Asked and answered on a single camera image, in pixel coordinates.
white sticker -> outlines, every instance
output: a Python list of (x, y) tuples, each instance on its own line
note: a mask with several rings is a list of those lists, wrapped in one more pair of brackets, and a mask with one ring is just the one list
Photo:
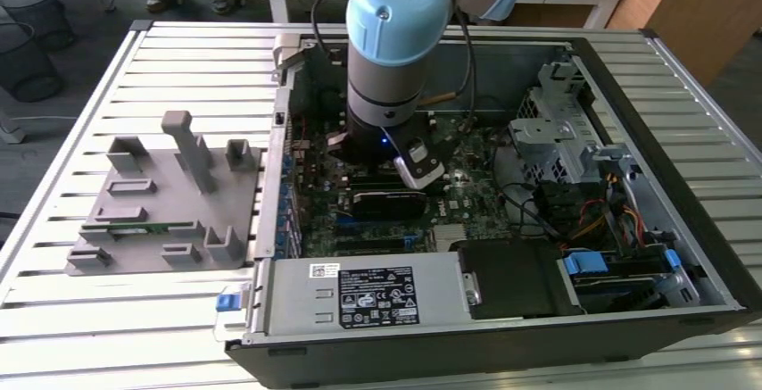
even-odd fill
[(336, 278), (340, 269), (339, 263), (311, 263), (310, 278)]
[(399, 310), (392, 310), (392, 316), (414, 316), (415, 314), (418, 314), (416, 308), (400, 308)]
[(115, 236), (132, 236), (135, 234), (148, 234), (148, 230), (143, 228), (126, 228), (126, 229), (112, 229), (108, 231), (109, 234)]

mesh trash bin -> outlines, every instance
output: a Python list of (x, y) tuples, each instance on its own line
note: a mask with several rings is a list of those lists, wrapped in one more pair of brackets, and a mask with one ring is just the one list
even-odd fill
[(60, 0), (0, 0), (15, 22), (35, 29), (35, 39), (47, 51), (57, 51), (73, 43), (76, 36), (63, 13)]
[(61, 77), (28, 24), (0, 23), (0, 87), (19, 102), (36, 102), (61, 91)]

white table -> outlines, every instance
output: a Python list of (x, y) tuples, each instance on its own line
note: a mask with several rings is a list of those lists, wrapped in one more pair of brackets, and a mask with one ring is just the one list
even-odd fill
[[(762, 281), (762, 157), (661, 43), (637, 32), (474, 30), (480, 36), (531, 33), (590, 40)], [(262, 388), (212, 335), (215, 295), (246, 282), (252, 268), (79, 278), (61, 268), (105, 180), (104, 153), (113, 136), (136, 134), (147, 147), (171, 147), (171, 138), (160, 134), (160, 117), (167, 110), (184, 109), (210, 146), (243, 137), (267, 147), (280, 95), (271, 81), (275, 38), (310, 32), (299, 25), (156, 22), (150, 30), (127, 34), (0, 251), (1, 389)], [(344, 31), (326, 27), (326, 33)], [(621, 139), (611, 118), (599, 113), (613, 139)], [(256, 235), (258, 217), (252, 220)], [(240, 336), (239, 328), (230, 330)], [(747, 326), (693, 338), (638, 361), (359, 388), (750, 389), (762, 385), (761, 358), (762, 332)]]
[[(290, 22), (288, 0), (270, 0), (272, 19), (275, 22)], [(591, 14), (585, 21), (585, 29), (605, 29), (614, 14), (619, 0), (518, 0), (519, 4), (585, 4), (593, 6)]]

warning label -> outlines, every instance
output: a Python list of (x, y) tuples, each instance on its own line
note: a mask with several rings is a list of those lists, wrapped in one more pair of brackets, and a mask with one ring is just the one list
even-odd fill
[(338, 293), (344, 329), (419, 323), (412, 267), (342, 270)]

metal extrusion profile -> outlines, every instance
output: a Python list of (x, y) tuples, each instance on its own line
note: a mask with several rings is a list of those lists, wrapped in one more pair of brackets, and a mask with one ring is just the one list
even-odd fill
[[(480, 36), (586, 37), (665, 147), (757, 282), (762, 281), (762, 165), (758, 151), (663, 46), (637, 32), (475, 28)], [(158, 127), (186, 109), (210, 146), (246, 138), (271, 147), (278, 82), (272, 46), (306, 26), (155, 22), (130, 32), (29, 207), (0, 253), (0, 388), (260, 388), (212, 335), (215, 296), (254, 269), (69, 278), (61, 273), (108, 169), (115, 135), (171, 147)], [(326, 33), (339, 34), (340, 29)], [(594, 109), (614, 141), (607, 110)], [(259, 175), (267, 193), (271, 162)], [(260, 238), (252, 211), (250, 252)], [(246, 318), (231, 335), (242, 335)], [(753, 388), (762, 374), (755, 326), (695, 337), (639, 361), (431, 378), (363, 388)]]

